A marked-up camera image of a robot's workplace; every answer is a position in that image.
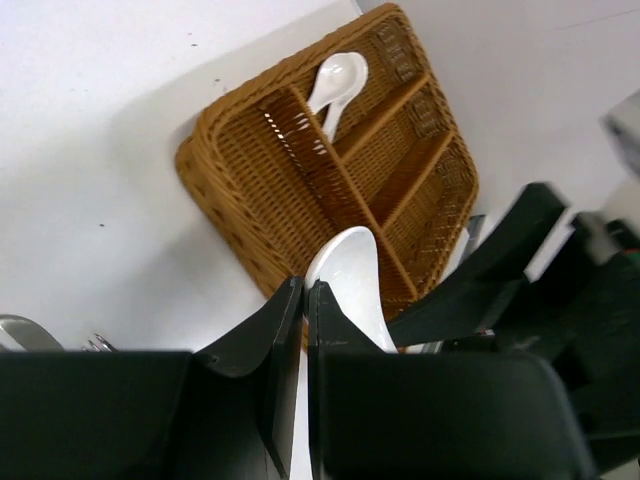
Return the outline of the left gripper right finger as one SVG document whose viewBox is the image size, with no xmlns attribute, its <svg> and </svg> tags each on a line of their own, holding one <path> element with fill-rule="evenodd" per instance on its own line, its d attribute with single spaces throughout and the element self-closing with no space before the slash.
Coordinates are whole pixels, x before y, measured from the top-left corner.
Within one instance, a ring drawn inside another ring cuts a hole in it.
<svg viewBox="0 0 640 480">
<path fill-rule="evenodd" d="M 387 353 L 309 295 L 309 449 L 317 479 L 591 479 L 555 371 L 530 355 Z"/>
</svg>

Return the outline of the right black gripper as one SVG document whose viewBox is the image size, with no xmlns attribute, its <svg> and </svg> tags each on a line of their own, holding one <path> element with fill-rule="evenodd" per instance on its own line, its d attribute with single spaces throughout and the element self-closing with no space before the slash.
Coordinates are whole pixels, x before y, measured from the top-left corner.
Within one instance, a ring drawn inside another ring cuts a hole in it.
<svg viewBox="0 0 640 480">
<path fill-rule="evenodd" d="M 498 353 L 529 353 L 562 380 L 600 470 L 639 457 L 639 254 L 524 271 L 566 210 L 545 182 L 527 184 L 485 241 L 390 324 L 397 345 L 451 340 L 493 326 Z"/>
</svg>

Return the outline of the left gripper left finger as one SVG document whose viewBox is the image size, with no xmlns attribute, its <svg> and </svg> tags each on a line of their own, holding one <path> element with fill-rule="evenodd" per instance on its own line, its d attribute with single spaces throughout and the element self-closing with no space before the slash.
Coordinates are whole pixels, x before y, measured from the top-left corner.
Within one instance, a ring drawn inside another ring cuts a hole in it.
<svg viewBox="0 0 640 480">
<path fill-rule="evenodd" d="M 302 337 L 303 281 L 198 351 L 192 370 L 192 476 L 290 476 Z"/>
</svg>

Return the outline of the white ceramic spoon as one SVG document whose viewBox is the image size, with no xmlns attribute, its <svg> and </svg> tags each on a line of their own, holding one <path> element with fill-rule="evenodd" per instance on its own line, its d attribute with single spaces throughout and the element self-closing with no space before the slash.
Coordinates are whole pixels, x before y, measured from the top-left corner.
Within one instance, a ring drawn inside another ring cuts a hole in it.
<svg viewBox="0 0 640 480">
<path fill-rule="evenodd" d="M 357 67 L 351 53 L 338 53 L 328 57 L 319 67 L 313 90 L 307 100 L 312 114 L 346 94 L 356 81 Z"/>
<path fill-rule="evenodd" d="M 395 353 L 382 311 L 378 251 L 373 233 L 364 226 L 348 228 L 329 240 L 312 260 L 305 290 L 316 281 L 329 284 L 342 312 L 364 335 L 388 353 Z M 308 434 L 307 355 L 301 354 L 294 419 L 292 479 L 312 477 Z"/>
<path fill-rule="evenodd" d="M 368 73 L 367 60 L 359 52 L 334 54 L 323 62 L 319 77 L 325 98 L 318 110 L 328 107 L 323 131 L 331 142 L 336 137 L 342 113 L 364 89 Z"/>
</svg>

